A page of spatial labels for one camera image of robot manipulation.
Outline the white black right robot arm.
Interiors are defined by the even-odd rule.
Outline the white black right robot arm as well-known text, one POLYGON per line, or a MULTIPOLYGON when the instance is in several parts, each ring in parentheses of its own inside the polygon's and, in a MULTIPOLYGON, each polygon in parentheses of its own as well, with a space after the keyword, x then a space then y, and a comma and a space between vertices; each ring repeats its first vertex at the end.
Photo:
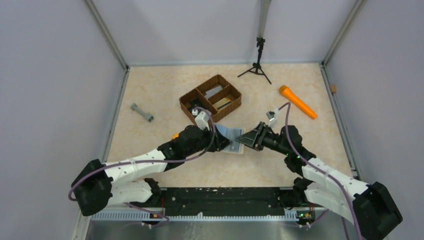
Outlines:
POLYGON ((285 155, 293 181, 293 200, 299 206, 322 206, 352 223, 366 240, 382 240, 402 221, 389 190, 380 182, 357 180, 330 167, 303 146, 294 125, 275 133, 264 122, 235 139, 256 151, 267 148, 285 155))

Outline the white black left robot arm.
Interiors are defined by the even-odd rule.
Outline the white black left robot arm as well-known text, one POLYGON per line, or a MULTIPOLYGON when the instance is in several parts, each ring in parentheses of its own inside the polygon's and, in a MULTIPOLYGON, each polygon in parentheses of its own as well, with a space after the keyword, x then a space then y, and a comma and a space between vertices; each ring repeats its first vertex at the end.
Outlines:
POLYGON ((85 217, 124 203, 154 207, 160 202, 161 189, 148 175, 175 169, 207 152, 220 152, 231 142, 213 127, 189 125, 145 154, 115 163, 91 160, 72 182, 68 197, 85 217))

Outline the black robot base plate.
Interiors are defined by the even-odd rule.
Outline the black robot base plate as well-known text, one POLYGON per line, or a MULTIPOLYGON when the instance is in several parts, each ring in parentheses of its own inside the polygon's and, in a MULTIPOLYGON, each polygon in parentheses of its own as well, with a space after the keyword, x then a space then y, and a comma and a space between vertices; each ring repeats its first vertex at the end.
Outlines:
POLYGON ((311 218, 318 209, 292 187, 168 187, 140 206, 166 216, 206 217, 283 216, 295 210, 295 216, 311 218))

